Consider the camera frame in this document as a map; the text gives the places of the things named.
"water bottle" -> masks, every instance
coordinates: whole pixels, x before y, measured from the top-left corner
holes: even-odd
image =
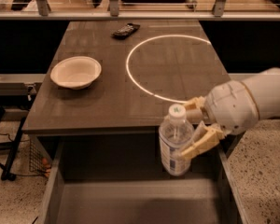
[[[159,128],[161,162],[170,175],[183,175],[190,166],[190,161],[178,155],[189,144],[194,133],[193,126],[187,121],[186,108],[180,104],[169,107],[169,116]]]

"bottle label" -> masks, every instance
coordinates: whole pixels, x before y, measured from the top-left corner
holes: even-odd
[[[190,161],[185,161],[178,158],[176,152],[177,148],[170,147],[166,141],[160,136],[161,162],[164,168],[171,175],[184,174],[190,165]]]

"plastic bottle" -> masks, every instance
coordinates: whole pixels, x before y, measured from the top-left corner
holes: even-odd
[[[180,104],[169,107],[169,116],[159,128],[161,162],[170,175],[183,175],[190,166],[178,156],[182,147],[189,144],[194,133],[193,126],[187,121],[186,108]]]

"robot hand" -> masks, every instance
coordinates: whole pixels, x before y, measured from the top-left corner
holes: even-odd
[[[187,101],[184,107],[187,119],[199,123],[179,154],[191,160],[228,134],[243,133],[261,119],[280,118],[280,69],[272,68],[243,81],[231,80],[214,87],[205,97]]]

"black stand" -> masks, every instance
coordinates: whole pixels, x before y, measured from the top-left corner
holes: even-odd
[[[21,128],[22,128],[25,120],[26,120],[26,118],[21,119],[21,123],[18,128],[14,141],[0,143],[0,150],[10,149],[8,157],[7,157],[6,165],[4,165],[3,173],[1,174],[1,180],[3,180],[3,181],[5,181],[7,179],[9,181],[14,181],[16,179],[16,176],[10,172],[10,169],[11,169],[12,163],[14,162],[14,160],[16,158],[16,154],[17,154],[19,144],[21,141],[21,136],[22,136]]]

